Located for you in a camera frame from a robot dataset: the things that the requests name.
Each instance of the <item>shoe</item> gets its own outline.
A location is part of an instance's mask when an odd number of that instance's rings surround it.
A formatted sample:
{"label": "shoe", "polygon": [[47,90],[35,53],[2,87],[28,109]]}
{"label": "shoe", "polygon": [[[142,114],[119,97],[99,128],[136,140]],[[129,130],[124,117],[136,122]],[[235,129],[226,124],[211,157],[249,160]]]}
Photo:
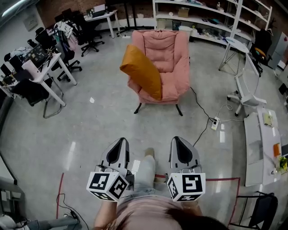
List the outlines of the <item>shoe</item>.
{"label": "shoe", "polygon": [[148,155],[153,156],[153,158],[155,158],[154,157],[155,154],[154,154],[154,149],[153,148],[148,148],[148,149],[145,150],[145,156],[148,156]]}

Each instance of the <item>black and white square pattern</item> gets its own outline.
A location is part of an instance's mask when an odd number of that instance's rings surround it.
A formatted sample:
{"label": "black and white square pattern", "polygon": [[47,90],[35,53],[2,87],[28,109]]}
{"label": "black and white square pattern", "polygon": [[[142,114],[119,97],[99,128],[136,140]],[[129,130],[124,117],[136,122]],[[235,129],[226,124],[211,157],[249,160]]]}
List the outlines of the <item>black and white square pattern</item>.
{"label": "black and white square pattern", "polygon": [[184,195],[180,196],[180,198],[177,201],[194,201],[201,195]]}
{"label": "black and white square pattern", "polygon": [[124,181],[121,177],[118,177],[109,189],[109,192],[117,199],[120,199],[122,193],[125,191],[127,186],[128,183]]}
{"label": "black and white square pattern", "polygon": [[172,177],[170,178],[170,181],[168,181],[168,188],[170,190],[172,198],[174,199],[178,195],[178,191]]}
{"label": "black and white square pattern", "polygon": [[102,199],[102,200],[113,200],[110,196],[108,196],[105,193],[101,193],[101,192],[92,192],[92,194],[94,194],[97,198]]}
{"label": "black and white square pattern", "polygon": [[95,173],[90,183],[90,189],[104,190],[108,181],[109,173]]}
{"label": "black and white square pattern", "polygon": [[183,193],[203,192],[200,175],[182,175]]}

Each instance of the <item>orange pillow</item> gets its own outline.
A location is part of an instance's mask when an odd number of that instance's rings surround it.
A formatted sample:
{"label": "orange pillow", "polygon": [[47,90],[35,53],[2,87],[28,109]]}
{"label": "orange pillow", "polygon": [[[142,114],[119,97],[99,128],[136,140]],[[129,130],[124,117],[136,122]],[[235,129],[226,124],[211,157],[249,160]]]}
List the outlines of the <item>orange pillow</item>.
{"label": "orange pillow", "polygon": [[127,46],[120,70],[128,74],[151,97],[161,100],[160,73],[138,47],[134,45]]}

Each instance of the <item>pink armchair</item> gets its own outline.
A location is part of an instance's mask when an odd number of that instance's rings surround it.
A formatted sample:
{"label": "pink armchair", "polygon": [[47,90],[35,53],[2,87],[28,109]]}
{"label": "pink armchair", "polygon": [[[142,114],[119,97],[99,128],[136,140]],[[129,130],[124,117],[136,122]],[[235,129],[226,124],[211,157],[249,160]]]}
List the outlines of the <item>pink armchair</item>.
{"label": "pink armchair", "polygon": [[180,31],[134,31],[132,44],[153,62],[160,72],[162,83],[162,99],[157,101],[129,77],[128,86],[138,94],[140,101],[134,113],[138,113],[142,103],[175,104],[183,116],[178,102],[190,87],[187,34]]}

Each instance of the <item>white marker cube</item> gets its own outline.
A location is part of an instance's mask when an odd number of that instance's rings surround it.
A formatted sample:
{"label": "white marker cube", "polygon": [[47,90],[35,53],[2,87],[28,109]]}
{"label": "white marker cube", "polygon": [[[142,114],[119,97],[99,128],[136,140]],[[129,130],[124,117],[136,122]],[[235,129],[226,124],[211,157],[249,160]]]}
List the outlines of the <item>white marker cube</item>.
{"label": "white marker cube", "polygon": [[205,173],[171,173],[167,186],[173,201],[194,201],[205,193]]}
{"label": "white marker cube", "polygon": [[86,189],[101,200],[119,201],[128,185],[118,172],[90,172]]}

